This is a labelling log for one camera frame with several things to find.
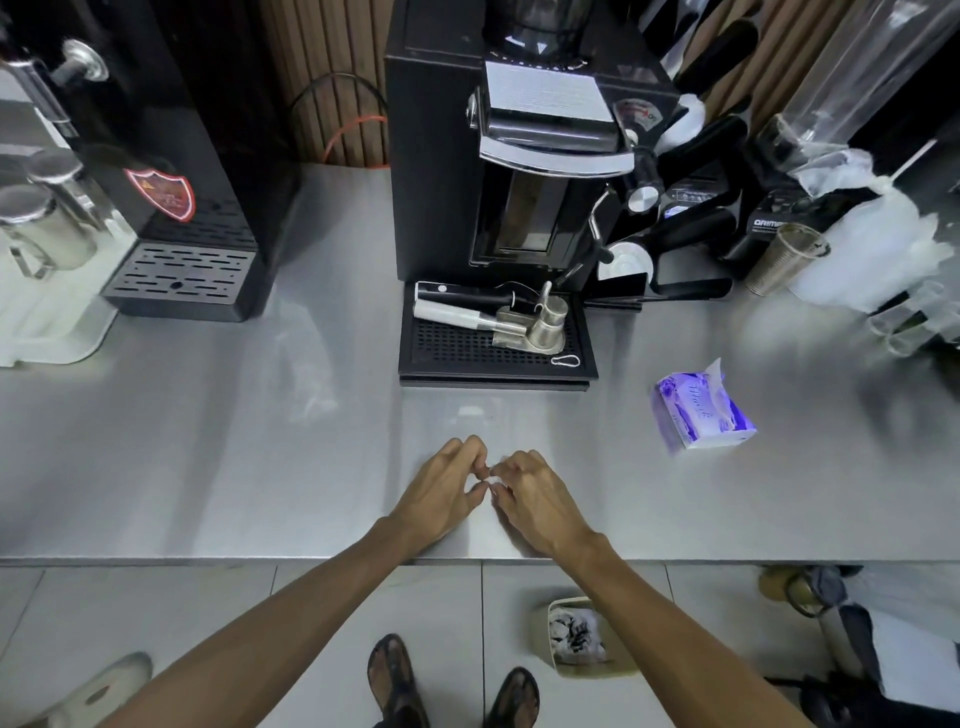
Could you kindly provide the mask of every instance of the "tissue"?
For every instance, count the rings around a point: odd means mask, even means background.
[[[667,376],[657,388],[687,449],[739,445],[756,434],[723,387],[720,359],[705,372]]]

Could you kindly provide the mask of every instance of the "white tile floor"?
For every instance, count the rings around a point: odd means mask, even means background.
[[[157,671],[311,565],[0,569],[0,728],[14,728],[114,660],[148,652]],[[669,567],[638,572],[763,670],[817,672],[826,653],[816,624],[756,591],[753,567]],[[414,566],[397,570],[357,610],[268,716],[269,728],[373,725],[366,681],[374,642],[406,641],[437,726],[479,725],[506,672],[537,676],[541,723],[669,728],[642,678],[568,681],[527,647],[530,611],[577,594],[549,565]],[[603,706],[598,713],[597,706]]]
[[[282,565],[276,589],[307,568]],[[400,567],[353,613],[261,726],[374,725],[380,713],[367,684],[367,660],[376,641],[390,632],[410,651],[432,724],[479,725],[481,605],[479,566]],[[304,722],[306,716],[315,718]]]
[[[661,594],[670,595],[663,564],[636,570]],[[537,678],[542,725],[587,726],[597,724],[598,719],[604,725],[673,725],[642,677],[569,680],[531,654],[527,644],[530,613],[554,599],[581,594],[559,567],[485,566],[483,594],[487,705],[493,704],[507,672],[523,666]]]

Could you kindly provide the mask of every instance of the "knob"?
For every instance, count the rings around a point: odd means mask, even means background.
[[[86,81],[106,81],[110,77],[103,58],[82,40],[68,38],[63,42],[63,63],[50,74],[51,80],[59,86],[69,84],[77,78]]]

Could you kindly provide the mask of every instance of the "glass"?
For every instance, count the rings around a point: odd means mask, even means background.
[[[813,228],[797,223],[781,225],[770,247],[747,276],[747,289],[758,296],[769,296],[829,252],[830,245]]]
[[[50,188],[63,208],[98,231],[107,229],[113,204],[69,149],[43,149],[24,161],[27,178]]]
[[[922,324],[887,337],[887,351],[895,356],[909,356],[937,334],[948,343],[960,339],[959,302],[947,303]]]
[[[43,279],[50,271],[80,268],[97,246],[72,215],[38,184],[15,184],[0,190],[0,229],[10,239],[10,251],[27,278]],[[35,258],[34,272],[24,254]]]
[[[903,303],[871,316],[867,327],[877,336],[890,336],[920,311],[943,302],[947,289],[936,280],[925,280]]]
[[[784,171],[845,145],[958,26],[960,0],[861,0],[757,142]]]

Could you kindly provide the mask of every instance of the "red shield label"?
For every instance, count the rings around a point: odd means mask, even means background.
[[[172,177],[156,169],[125,169],[127,179],[161,212],[182,223],[190,222],[197,211],[193,187],[186,177]]]

